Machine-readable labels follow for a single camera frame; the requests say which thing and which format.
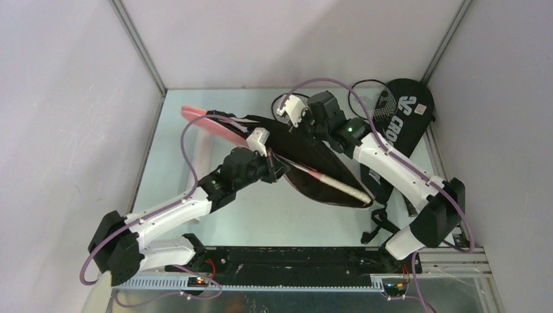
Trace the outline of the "pink SPORT racket bag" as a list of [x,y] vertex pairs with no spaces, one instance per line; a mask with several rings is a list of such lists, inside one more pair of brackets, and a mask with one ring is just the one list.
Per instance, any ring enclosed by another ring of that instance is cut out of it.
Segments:
[[[217,119],[216,117],[207,117],[195,122],[195,125],[208,131],[212,135],[242,147],[247,146],[246,138],[255,128],[265,128],[270,132],[265,146],[269,152],[273,152],[279,159],[285,161],[284,158],[287,158],[295,163],[324,173],[347,185],[366,192],[372,198],[359,180],[342,163],[335,153],[326,146],[326,144],[308,143],[306,139],[299,135],[290,133],[288,126],[284,123],[258,115],[236,117],[231,113],[216,110],[207,111],[192,106],[183,106],[181,108],[181,115],[188,121],[209,114],[227,117],[233,120],[233,123]],[[369,204],[365,204],[339,190],[323,184],[309,174],[293,167],[291,164],[289,164],[289,166],[290,170],[285,174],[285,178],[294,189],[311,200],[329,205],[361,209],[370,206]]]

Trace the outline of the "white shuttlecock tube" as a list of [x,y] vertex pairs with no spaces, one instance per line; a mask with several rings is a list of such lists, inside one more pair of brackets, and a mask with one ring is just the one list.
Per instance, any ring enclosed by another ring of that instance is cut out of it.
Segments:
[[192,167],[198,179],[209,173],[211,151],[214,136],[206,130],[199,129],[192,155]]

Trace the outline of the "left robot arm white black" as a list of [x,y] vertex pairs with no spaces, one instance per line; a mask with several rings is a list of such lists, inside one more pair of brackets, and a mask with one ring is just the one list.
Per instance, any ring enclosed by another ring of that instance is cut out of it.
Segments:
[[235,148],[215,170],[167,203],[126,216],[117,211],[105,214],[89,243],[89,253],[100,272],[111,275],[113,287],[155,267],[184,265],[189,271],[199,271],[205,266],[206,254],[197,238],[161,236],[223,208],[249,185],[277,182],[289,169],[272,152],[263,156]]

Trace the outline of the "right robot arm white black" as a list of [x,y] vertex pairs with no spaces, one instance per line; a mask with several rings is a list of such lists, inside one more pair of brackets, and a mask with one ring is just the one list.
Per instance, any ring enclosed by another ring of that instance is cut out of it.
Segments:
[[427,175],[385,141],[373,124],[358,117],[348,119],[332,93],[318,93],[307,102],[289,98],[282,109],[296,110],[290,121],[307,138],[327,142],[336,152],[374,170],[419,210],[409,225],[385,243],[379,255],[383,270],[395,273],[414,252],[436,248],[465,217],[461,181]]

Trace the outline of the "black racket left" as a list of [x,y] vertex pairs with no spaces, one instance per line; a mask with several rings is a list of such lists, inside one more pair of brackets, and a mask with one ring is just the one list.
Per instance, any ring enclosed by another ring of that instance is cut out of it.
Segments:
[[[277,96],[271,103],[271,115],[273,116],[273,119],[283,123],[287,123],[289,121],[289,117],[287,115],[278,115],[277,108],[282,104],[282,99],[285,96],[286,93],[283,93]],[[303,102],[306,102],[310,98],[308,95],[303,93],[293,93],[293,96],[300,98]]]

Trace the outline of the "black racket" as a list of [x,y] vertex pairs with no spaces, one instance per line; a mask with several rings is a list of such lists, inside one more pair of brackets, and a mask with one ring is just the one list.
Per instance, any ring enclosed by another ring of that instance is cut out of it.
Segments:
[[374,123],[392,118],[398,109],[390,87],[376,79],[365,79],[355,82],[351,89],[366,104]]
[[[271,103],[271,115],[273,116],[273,119],[283,123],[287,123],[289,121],[289,117],[287,115],[278,115],[277,108],[282,104],[282,99],[285,96],[286,93],[283,93],[277,96]],[[293,96],[300,98],[303,102],[306,102],[310,98],[308,95],[303,93],[293,93]]]

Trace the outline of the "black racket right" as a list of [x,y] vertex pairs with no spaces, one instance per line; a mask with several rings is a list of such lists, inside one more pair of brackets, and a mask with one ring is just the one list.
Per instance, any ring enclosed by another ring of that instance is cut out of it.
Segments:
[[366,104],[374,123],[392,118],[398,109],[390,87],[376,79],[365,79],[355,82],[351,89]]

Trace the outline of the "left controller board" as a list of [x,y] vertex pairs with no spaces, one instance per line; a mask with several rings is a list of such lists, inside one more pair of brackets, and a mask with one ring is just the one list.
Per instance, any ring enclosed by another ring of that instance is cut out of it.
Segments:
[[187,280],[188,288],[207,288],[209,285],[210,283],[208,280],[198,276],[190,276]]

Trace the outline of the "controller board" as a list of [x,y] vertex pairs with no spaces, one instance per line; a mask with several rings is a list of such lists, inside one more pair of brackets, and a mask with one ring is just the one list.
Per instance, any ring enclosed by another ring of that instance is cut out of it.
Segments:
[[383,290],[386,297],[404,297],[407,293],[408,286],[408,283],[385,284]]
[[187,280],[188,288],[207,288],[209,285],[210,283],[208,280],[198,276],[190,276]]

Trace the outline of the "right controller board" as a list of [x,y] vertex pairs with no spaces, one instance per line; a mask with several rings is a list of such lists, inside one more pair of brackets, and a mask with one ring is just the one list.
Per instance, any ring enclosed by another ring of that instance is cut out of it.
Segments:
[[408,283],[385,284],[383,290],[386,297],[404,297],[407,293],[408,286]]

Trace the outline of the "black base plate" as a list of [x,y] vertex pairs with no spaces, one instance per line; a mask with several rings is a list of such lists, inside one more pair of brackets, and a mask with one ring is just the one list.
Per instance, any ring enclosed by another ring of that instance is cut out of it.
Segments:
[[225,286],[369,287],[376,275],[422,272],[420,259],[394,259],[362,246],[207,246],[186,267]]

